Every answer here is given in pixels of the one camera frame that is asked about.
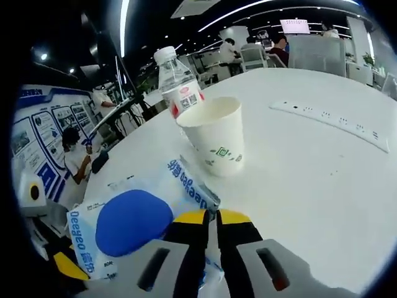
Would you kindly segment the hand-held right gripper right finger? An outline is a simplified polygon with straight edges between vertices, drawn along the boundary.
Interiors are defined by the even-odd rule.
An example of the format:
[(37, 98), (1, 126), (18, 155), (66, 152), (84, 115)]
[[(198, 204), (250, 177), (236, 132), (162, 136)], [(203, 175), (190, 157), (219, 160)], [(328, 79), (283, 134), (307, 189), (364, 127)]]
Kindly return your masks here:
[(240, 212), (216, 213), (221, 267), (231, 297), (356, 297), (315, 279), (309, 264), (273, 239), (263, 239)]

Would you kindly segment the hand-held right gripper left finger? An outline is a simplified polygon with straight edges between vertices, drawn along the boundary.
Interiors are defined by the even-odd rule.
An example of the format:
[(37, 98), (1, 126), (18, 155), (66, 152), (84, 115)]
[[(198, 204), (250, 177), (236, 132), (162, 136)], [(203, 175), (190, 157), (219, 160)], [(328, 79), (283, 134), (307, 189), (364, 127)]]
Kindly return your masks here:
[(198, 297), (208, 243), (208, 212), (180, 215), (162, 239), (112, 258), (116, 275), (93, 281), (79, 297)]

